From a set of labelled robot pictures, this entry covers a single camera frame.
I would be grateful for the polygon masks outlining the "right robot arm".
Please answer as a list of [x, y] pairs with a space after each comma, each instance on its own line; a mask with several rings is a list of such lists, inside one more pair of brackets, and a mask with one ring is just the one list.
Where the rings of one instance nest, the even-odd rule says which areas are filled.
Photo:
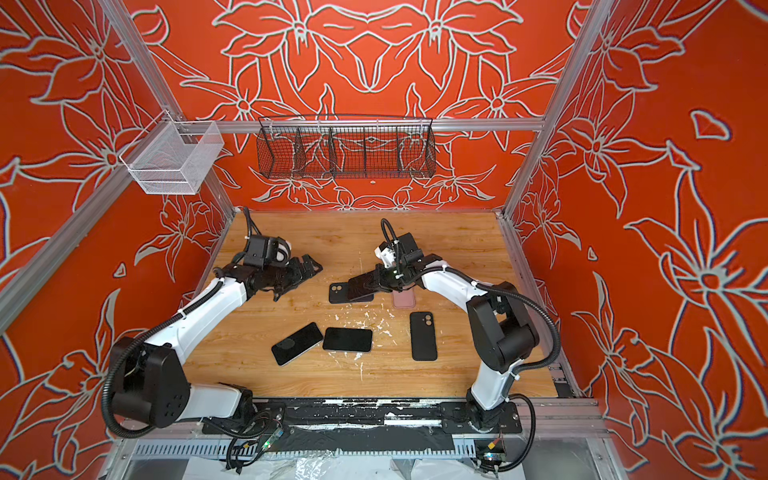
[[348, 300], [420, 287], [461, 308], [480, 358], [467, 392], [467, 421], [479, 432], [495, 428], [520, 375], [551, 365], [561, 353], [560, 334], [547, 310], [509, 282], [481, 282], [438, 255], [424, 254], [409, 233], [386, 239], [375, 255], [379, 263], [373, 270], [347, 282]]

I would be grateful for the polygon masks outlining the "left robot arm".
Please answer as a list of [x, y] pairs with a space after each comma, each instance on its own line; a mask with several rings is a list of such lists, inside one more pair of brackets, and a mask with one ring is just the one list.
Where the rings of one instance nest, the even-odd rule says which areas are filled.
[[250, 235], [244, 249], [212, 282], [165, 322], [118, 341], [101, 391], [101, 414], [118, 437], [140, 438], [181, 421], [201, 421], [216, 433], [245, 438], [261, 419], [250, 389], [191, 383], [184, 365], [229, 314], [259, 292], [279, 300], [323, 267], [310, 255], [295, 257], [280, 237]]

